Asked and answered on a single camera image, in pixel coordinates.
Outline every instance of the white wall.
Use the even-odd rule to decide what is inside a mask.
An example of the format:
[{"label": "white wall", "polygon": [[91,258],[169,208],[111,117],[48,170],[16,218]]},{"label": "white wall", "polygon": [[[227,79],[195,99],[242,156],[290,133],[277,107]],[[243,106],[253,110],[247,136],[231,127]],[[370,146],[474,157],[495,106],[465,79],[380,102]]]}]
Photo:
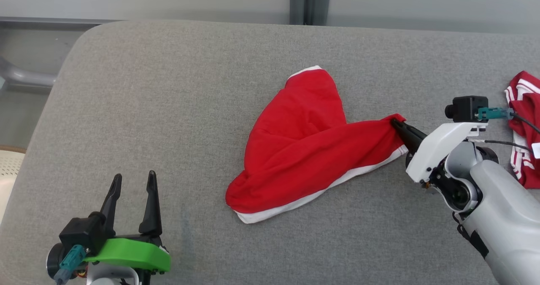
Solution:
[{"label": "white wall", "polygon": [[0,0],[0,16],[289,22],[289,0]]},{"label": "white wall", "polygon": [[[289,21],[289,0],[0,0],[0,16]],[[540,31],[540,0],[330,0],[328,24],[481,32]]]},{"label": "white wall", "polygon": [[330,0],[328,25],[533,32],[540,0]]}]

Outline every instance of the white stripe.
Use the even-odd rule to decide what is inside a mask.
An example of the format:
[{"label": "white stripe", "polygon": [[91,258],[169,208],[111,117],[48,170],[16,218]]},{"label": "white stripe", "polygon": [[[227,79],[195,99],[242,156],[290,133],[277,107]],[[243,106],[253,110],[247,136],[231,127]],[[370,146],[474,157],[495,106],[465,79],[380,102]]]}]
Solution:
[{"label": "white stripe", "polygon": [[[513,131],[513,142],[517,143],[517,145],[522,145],[525,147],[528,147],[527,145],[527,139],[522,137],[521,135],[517,134],[517,132]],[[529,152],[525,149],[517,149],[518,152]]]},{"label": "white stripe", "polygon": [[513,163],[513,161],[516,159],[516,154],[517,154],[517,151],[516,151],[517,147],[516,146],[512,146],[512,153],[510,153],[510,165],[515,168],[515,164]]},{"label": "white stripe", "polygon": [[522,158],[523,158],[524,161],[529,161],[530,162],[531,161],[531,154],[529,153],[529,151],[523,152]]},{"label": "white stripe", "polygon": [[509,93],[510,93],[510,99],[511,99],[511,100],[516,100],[516,98],[514,97],[514,93],[513,93],[512,87],[508,86],[508,91],[509,91]]},{"label": "white stripe", "polygon": [[507,97],[507,102],[509,103],[513,99],[510,98],[511,91],[508,91],[508,88],[505,89],[505,94],[506,94],[506,97]]},{"label": "white stripe", "polygon": [[517,85],[517,100],[523,100],[523,95],[526,93],[534,93],[531,89],[523,85]]},{"label": "white stripe", "polygon": [[312,66],[312,67],[309,67],[309,68],[305,68],[304,70],[300,70],[297,73],[289,76],[289,78],[291,78],[291,77],[293,77],[295,75],[301,74],[302,72],[311,71],[311,70],[322,70],[322,68],[320,68],[319,66]]},{"label": "white stripe", "polygon": [[527,167],[531,168],[532,170],[535,169],[534,165],[531,164],[531,162],[529,162],[529,161],[523,161],[523,166],[527,166]]},{"label": "white stripe", "polygon": [[528,89],[531,89],[534,93],[540,93],[540,88],[538,88],[537,86],[535,86],[535,84],[531,83],[530,81],[526,81],[524,79],[520,79],[518,82],[517,82],[517,87],[519,87],[519,85],[523,85],[525,87],[527,87]]},{"label": "white stripe", "polygon": [[514,170],[516,171],[516,177],[518,180],[521,178],[521,156],[522,154],[520,152],[516,152],[516,167]]},{"label": "white stripe", "polygon": [[252,224],[252,223],[257,223],[257,222],[266,220],[267,218],[271,218],[272,216],[278,215],[280,213],[283,213],[283,212],[286,212],[286,211],[289,211],[289,210],[293,210],[295,208],[299,208],[300,206],[315,200],[319,195],[322,195],[322,193],[325,192],[326,190],[328,190],[328,189],[330,189],[332,187],[335,187],[335,186],[337,186],[337,185],[339,185],[341,183],[344,183],[344,182],[348,181],[349,179],[351,179],[351,178],[353,178],[353,177],[355,177],[357,175],[368,173],[368,172],[370,172],[372,170],[375,170],[375,169],[379,168],[380,166],[388,164],[389,162],[399,158],[402,154],[404,154],[406,152],[407,152],[407,147],[405,147],[405,145],[401,145],[401,147],[399,147],[398,149],[395,149],[394,152],[392,152],[392,154],[390,154],[390,157],[388,157],[384,161],[382,161],[382,162],[380,162],[378,164],[375,164],[375,165],[363,166],[363,167],[351,169],[351,170],[345,172],[345,174],[343,174],[339,179],[335,180],[332,184],[330,184],[330,186],[328,186],[328,188],[323,189],[321,191],[317,191],[317,192],[315,192],[313,194],[310,194],[310,195],[307,195],[305,197],[302,197],[301,199],[293,201],[293,202],[291,202],[289,204],[279,206],[279,207],[276,207],[276,208],[270,208],[268,210],[255,212],[255,213],[241,213],[241,212],[237,212],[237,211],[235,211],[235,212],[236,212],[236,214],[238,214],[238,218],[240,218],[241,221],[246,223],[246,224]]}]

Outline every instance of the black cable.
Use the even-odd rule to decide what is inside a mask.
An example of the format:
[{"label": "black cable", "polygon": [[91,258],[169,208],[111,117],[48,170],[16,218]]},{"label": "black cable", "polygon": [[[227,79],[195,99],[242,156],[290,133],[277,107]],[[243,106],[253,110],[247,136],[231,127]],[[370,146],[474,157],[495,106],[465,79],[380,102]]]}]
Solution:
[{"label": "black cable", "polygon": [[513,145],[514,147],[521,148],[521,149],[525,149],[525,150],[529,151],[530,153],[532,153],[532,149],[530,149],[529,147],[526,147],[526,146],[524,146],[524,145],[517,145],[517,143],[505,142],[505,141],[494,141],[494,140],[484,140],[484,143],[494,143],[494,144],[502,144],[502,145]]},{"label": "black cable", "polygon": [[521,117],[519,114],[517,114],[517,113],[515,113],[515,112],[510,112],[510,115],[513,116],[514,118],[518,118],[519,120],[521,120],[521,121],[524,122],[525,124],[531,126],[532,129],[534,129],[536,132],[538,132],[538,134],[540,134],[540,129],[538,129],[538,127],[536,127],[533,123],[531,123],[530,121],[526,120],[525,118]]}]

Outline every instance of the teal connector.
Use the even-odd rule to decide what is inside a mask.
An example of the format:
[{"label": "teal connector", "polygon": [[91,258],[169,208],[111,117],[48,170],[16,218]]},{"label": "teal connector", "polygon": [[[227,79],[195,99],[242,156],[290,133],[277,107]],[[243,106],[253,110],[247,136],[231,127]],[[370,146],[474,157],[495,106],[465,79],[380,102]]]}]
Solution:
[{"label": "teal connector", "polygon": [[513,118],[511,113],[513,113],[512,108],[480,108],[478,109],[478,120],[492,120],[494,118],[507,118],[511,120]]},{"label": "teal connector", "polygon": [[60,263],[60,270],[53,277],[56,284],[64,285],[67,283],[73,271],[83,262],[85,257],[86,251],[82,245],[73,246]]}]

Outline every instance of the gray table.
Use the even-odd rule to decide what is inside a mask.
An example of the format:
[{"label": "gray table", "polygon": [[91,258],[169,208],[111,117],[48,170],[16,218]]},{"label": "gray table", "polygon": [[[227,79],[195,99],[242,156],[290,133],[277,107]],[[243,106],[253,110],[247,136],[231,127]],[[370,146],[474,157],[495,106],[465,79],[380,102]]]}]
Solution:
[{"label": "gray table", "polygon": [[[399,112],[429,132],[453,97],[540,74],[540,38],[364,28],[115,22],[79,39],[35,129],[0,228],[0,284],[52,284],[50,247],[124,176],[119,234],[136,233],[158,174],[172,271],[153,284],[495,284],[442,199],[403,158],[291,212],[242,224],[224,202],[251,126],[290,74],[320,65],[349,121]],[[503,121],[484,135],[511,140]],[[508,165],[510,148],[492,147]]]}]

